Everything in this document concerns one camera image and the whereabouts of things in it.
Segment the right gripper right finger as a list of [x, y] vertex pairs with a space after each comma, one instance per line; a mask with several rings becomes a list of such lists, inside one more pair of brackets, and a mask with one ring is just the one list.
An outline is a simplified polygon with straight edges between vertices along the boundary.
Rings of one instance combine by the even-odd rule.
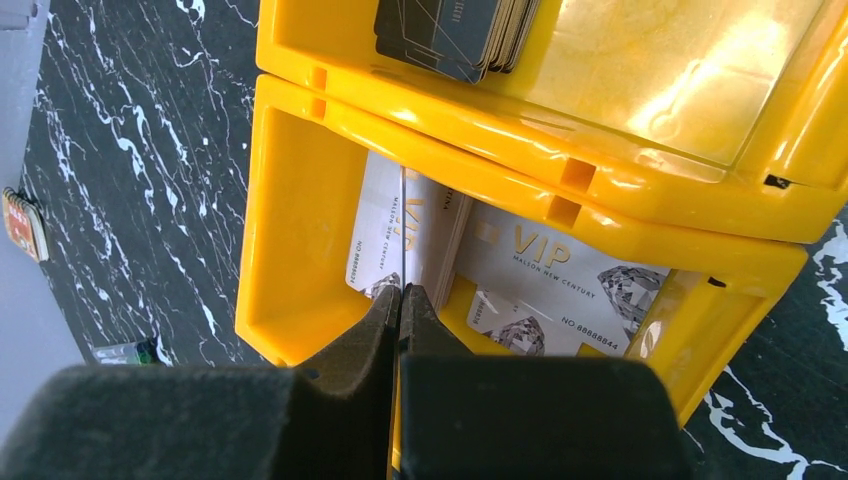
[[425, 290], [402, 294], [402, 479], [689, 479], [669, 395], [609, 357], [473, 354]]

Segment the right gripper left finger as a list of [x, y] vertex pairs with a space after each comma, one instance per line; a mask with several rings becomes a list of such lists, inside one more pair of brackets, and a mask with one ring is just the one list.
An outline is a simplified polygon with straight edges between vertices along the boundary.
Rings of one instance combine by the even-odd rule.
[[5, 479], [386, 479], [401, 292], [301, 367], [79, 366], [36, 393]]

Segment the white cards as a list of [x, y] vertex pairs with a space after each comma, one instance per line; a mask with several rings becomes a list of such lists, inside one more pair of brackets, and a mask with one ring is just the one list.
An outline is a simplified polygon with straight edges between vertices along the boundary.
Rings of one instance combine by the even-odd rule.
[[[370, 298], [400, 285], [400, 167], [373, 152], [366, 159], [345, 275]], [[622, 355], [669, 275], [412, 170], [406, 189], [406, 281], [437, 308], [457, 279], [470, 282], [466, 324], [519, 355]]]

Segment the orange divided bin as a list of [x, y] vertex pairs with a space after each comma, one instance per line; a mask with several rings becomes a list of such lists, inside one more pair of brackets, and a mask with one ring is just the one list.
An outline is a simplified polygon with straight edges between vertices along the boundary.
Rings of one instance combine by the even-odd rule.
[[296, 365], [367, 310], [343, 275], [376, 152], [669, 267], [634, 356], [687, 421], [846, 202], [846, 3], [544, 1], [476, 85], [380, 55], [377, 12], [259, 7], [236, 333]]

